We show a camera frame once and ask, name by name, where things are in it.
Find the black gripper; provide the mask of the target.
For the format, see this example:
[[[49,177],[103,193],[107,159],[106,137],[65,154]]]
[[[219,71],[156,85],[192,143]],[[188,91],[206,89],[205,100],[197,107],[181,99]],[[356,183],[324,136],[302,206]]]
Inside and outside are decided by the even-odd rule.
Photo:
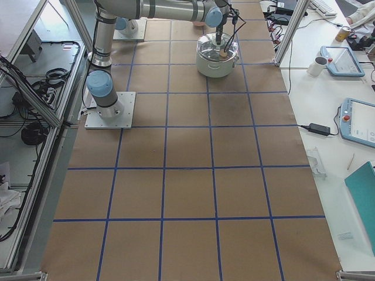
[[[223,24],[219,24],[216,27],[216,41],[222,41],[222,36],[223,36]]]

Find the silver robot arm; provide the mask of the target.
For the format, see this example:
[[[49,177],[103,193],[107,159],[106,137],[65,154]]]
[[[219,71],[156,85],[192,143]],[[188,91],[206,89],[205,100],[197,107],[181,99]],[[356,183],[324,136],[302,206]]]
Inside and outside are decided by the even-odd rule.
[[[131,18],[135,15],[125,12],[130,7],[125,1],[95,1],[94,3],[96,25],[86,87],[96,103],[97,114],[102,118],[114,118],[121,115],[124,110],[111,76],[111,51],[115,26],[118,17]]]
[[[216,43],[221,43],[223,26],[230,13],[227,1],[97,1],[108,13],[127,19],[158,18],[204,22],[216,29]]]

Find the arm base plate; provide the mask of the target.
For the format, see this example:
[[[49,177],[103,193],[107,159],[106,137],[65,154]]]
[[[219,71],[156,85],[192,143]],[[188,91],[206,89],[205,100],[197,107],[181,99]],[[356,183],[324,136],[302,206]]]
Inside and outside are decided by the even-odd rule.
[[[87,111],[86,129],[131,129],[136,92],[117,92],[117,102],[108,108],[98,107],[94,98]]]
[[[113,40],[143,42],[146,23],[146,18],[133,20],[117,18]]]

